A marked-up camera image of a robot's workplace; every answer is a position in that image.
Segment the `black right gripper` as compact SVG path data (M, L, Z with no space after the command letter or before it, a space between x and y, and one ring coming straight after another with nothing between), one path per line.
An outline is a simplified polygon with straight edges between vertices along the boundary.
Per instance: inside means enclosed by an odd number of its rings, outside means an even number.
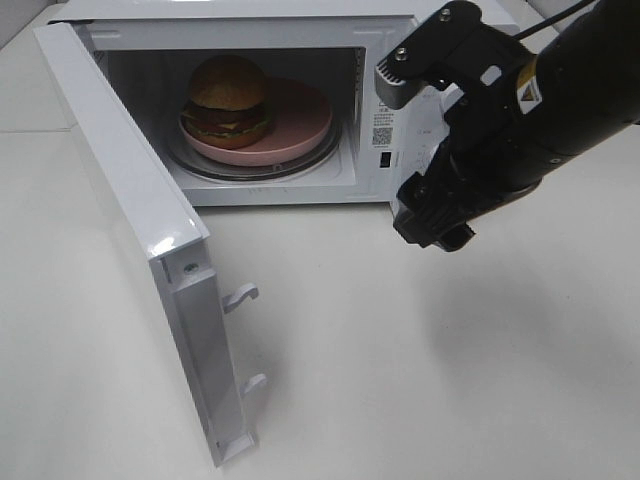
M479 19L439 21L443 46L425 77L458 85L463 95L446 110L449 133L425 175L414 173L397 193L393 227L409 244L445 252L463 248L475 231L453 192L486 197L529 192L540 183L526 164L517 77L534 59L525 46Z

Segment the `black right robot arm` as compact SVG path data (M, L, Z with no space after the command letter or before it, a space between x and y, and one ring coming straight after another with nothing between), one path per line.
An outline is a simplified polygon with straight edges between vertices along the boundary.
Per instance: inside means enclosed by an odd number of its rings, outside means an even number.
M456 86L448 133L424 173L400 187L394 226L411 244L447 252L473 236L470 221L535 190L553 170L639 120L639 5L600 1L541 52L451 1L380 63L403 88Z

